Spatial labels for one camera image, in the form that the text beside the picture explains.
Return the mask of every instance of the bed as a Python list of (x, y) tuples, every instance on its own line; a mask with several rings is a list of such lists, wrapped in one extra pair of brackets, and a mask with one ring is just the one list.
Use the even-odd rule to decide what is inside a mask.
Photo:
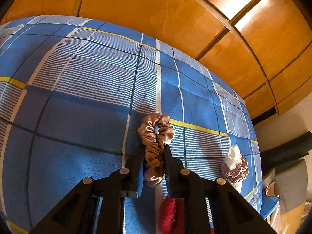
[[(171, 118), (173, 156), (203, 178), (219, 177), (238, 145), (250, 170), (241, 195), (260, 212), (261, 161), (244, 100), (160, 40), (81, 17), (15, 20), (0, 26), (0, 93), (0, 214), (12, 233), (30, 231), (84, 177), (123, 167), (154, 112)], [(124, 233), (159, 233), (166, 194), (163, 181), (126, 199)]]

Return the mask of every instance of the white wall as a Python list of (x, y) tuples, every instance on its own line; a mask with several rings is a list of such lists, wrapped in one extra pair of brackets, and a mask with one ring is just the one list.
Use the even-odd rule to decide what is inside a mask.
[[(265, 151), (307, 131), (312, 132), (312, 93), (292, 109), (255, 130), (260, 151)], [(307, 200), (312, 200), (312, 151), (305, 157), (308, 168)]]

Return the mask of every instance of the striped fabric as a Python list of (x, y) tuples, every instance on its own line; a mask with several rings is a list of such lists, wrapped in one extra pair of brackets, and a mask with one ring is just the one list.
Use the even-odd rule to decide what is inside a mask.
[[(247, 108), (208, 68), (160, 40), (93, 19), (42, 15), (0, 30), (0, 210), (14, 232), (30, 231), (84, 177), (123, 167), (153, 112), (171, 117), (172, 155), (200, 177), (220, 177), (237, 144), (250, 169), (241, 194), (260, 211), (261, 161)], [(163, 180), (126, 199), (124, 233), (159, 234), (166, 194)], [(207, 209), (213, 226), (208, 200)]]

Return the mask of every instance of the silver screw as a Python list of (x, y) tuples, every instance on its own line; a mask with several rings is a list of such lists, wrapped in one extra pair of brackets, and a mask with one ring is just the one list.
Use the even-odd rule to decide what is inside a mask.
[(182, 175), (188, 175), (188, 174), (190, 174), (190, 171), (188, 169), (182, 169), (182, 170), (180, 170), (180, 173)]
[(82, 180), (82, 182), (85, 184), (85, 185), (88, 185), (90, 183), (92, 183), (92, 179), (90, 177), (86, 177)]
[(223, 179), (223, 178), (218, 178), (218, 179), (216, 180), (216, 182), (217, 182), (219, 185), (225, 185), (225, 183), (226, 183), (225, 179)]
[(129, 170), (127, 168), (121, 168), (119, 170), (120, 174), (128, 174), (129, 173)]

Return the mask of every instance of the gold scrunchie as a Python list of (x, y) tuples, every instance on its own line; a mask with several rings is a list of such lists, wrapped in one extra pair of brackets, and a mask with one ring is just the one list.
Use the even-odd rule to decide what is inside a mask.
[[(142, 120), (142, 125), (138, 129), (138, 134), (142, 139), (145, 148), (144, 180), (148, 187), (155, 187), (163, 180), (163, 149), (164, 144), (169, 145), (174, 137), (175, 130), (169, 123), (168, 115), (152, 113)], [(159, 127), (159, 134), (155, 133), (155, 126)]]

